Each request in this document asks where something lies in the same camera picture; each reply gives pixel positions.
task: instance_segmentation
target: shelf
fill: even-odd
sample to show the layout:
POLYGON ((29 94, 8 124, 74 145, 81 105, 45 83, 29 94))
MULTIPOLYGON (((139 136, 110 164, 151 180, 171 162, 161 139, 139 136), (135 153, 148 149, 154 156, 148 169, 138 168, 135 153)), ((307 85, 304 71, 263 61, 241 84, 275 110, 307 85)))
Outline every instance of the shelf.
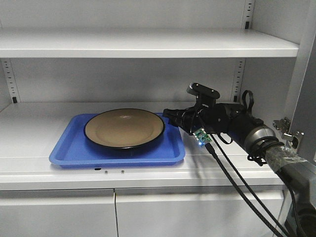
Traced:
POLYGON ((0 30, 0 58, 296 57, 299 45, 254 30, 0 30))
MULTIPOLYGON (((112 167, 94 170, 62 169, 48 157, 72 117, 117 108, 139 108, 161 112, 164 108, 186 108, 191 102, 149 103, 17 103, 0 113, 0 190, 98 189, 133 187, 230 186, 217 163, 193 136, 182 132, 186 156, 169 166, 112 167)), ((280 185, 268 166, 247 160, 236 144, 225 145, 250 185, 280 185)), ((214 147, 223 159, 217 147, 214 147)))

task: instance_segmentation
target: plate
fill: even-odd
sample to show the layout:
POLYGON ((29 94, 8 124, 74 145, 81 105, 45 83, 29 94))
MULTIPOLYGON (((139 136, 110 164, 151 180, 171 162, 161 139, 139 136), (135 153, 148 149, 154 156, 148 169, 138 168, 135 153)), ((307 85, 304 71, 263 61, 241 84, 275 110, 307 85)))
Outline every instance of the plate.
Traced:
POLYGON ((165 129, 156 114, 140 109, 117 109, 93 117, 84 127, 86 137, 101 146, 127 149, 149 143, 165 129))

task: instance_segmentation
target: metal hinge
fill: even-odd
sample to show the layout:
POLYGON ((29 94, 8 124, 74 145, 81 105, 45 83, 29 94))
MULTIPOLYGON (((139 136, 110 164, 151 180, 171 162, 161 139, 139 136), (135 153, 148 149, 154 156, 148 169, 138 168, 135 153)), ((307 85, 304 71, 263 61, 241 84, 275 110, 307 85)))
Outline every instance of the metal hinge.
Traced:
POLYGON ((273 121, 273 127, 275 127, 281 133, 281 138, 288 142, 288 145, 294 152, 298 152, 300 143, 303 139, 304 133, 296 131, 294 133, 290 132, 291 120, 287 117, 280 120, 273 121))

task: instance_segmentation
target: blue tray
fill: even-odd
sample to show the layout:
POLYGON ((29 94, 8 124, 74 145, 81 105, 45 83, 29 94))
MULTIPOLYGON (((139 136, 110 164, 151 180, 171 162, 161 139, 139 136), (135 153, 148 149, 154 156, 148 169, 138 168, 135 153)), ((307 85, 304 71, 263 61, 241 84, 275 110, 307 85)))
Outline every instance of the blue tray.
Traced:
POLYGON ((158 139, 133 149, 115 150, 102 147, 84 135, 85 124, 97 114, 72 118, 49 156, 50 162, 63 168, 173 165, 183 160, 185 151, 179 128, 165 122, 158 139))

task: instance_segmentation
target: black strap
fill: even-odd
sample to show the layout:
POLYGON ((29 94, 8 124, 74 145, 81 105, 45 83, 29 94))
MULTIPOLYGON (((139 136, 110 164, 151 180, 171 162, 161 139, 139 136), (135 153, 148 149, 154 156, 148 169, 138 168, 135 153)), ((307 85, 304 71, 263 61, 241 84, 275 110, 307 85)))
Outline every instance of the black strap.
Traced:
POLYGON ((264 164, 267 164, 267 162, 261 158, 261 154, 264 153, 269 147, 272 146, 284 146, 283 142, 279 142, 278 139, 276 137, 264 137, 264 138, 260 138, 258 140, 256 140, 253 144, 255 144, 255 146, 257 146, 254 150, 253 147, 250 147, 250 150, 253 150, 252 152, 249 153, 247 159, 249 161, 254 161, 256 162, 258 165, 262 166, 264 164), (261 145, 257 146, 257 142, 258 141, 263 141, 261 143, 261 145))
POLYGON ((216 135, 218 136, 218 138, 219 138, 222 142, 224 142, 224 143, 227 144, 227 145, 229 145, 229 144, 231 144, 231 143, 233 142, 233 139, 232 139, 232 138, 231 138, 231 141, 230 141, 230 142, 226 141, 226 140, 221 136, 220 133, 216 133, 216 135))
POLYGON ((249 116, 252 117, 251 112, 252 112, 252 106, 254 104, 253 93, 250 90, 245 90, 242 94, 241 99, 242 99, 242 104, 246 107, 249 116), (249 106, 247 105, 247 102, 246 102, 247 94, 249 96, 249 106))

